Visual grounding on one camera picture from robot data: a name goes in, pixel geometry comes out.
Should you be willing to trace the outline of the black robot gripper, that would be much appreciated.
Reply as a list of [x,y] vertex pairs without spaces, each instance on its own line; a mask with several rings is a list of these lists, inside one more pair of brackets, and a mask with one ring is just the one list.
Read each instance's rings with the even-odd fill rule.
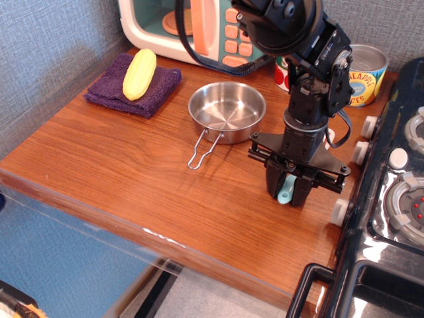
[[266,168],[267,192],[277,198],[289,174],[296,176],[291,205],[302,207],[313,187],[341,193],[350,168],[326,148],[328,120],[316,125],[285,120],[283,134],[254,132],[249,156]]

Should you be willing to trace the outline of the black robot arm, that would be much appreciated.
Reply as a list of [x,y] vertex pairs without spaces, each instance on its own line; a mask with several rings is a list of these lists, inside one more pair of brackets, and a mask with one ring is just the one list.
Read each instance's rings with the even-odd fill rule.
[[253,133],[250,157],[264,163],[268,193],[277,197],[294,176],[291,204],[310,191],[341,192],[350,169],[329,153],[339,147],[329,120],[347,119],[353,88],[350,39],[324,12],[321,1],[233,1],[242,31],[263,53],[288,63],[290,102],[282,134]]

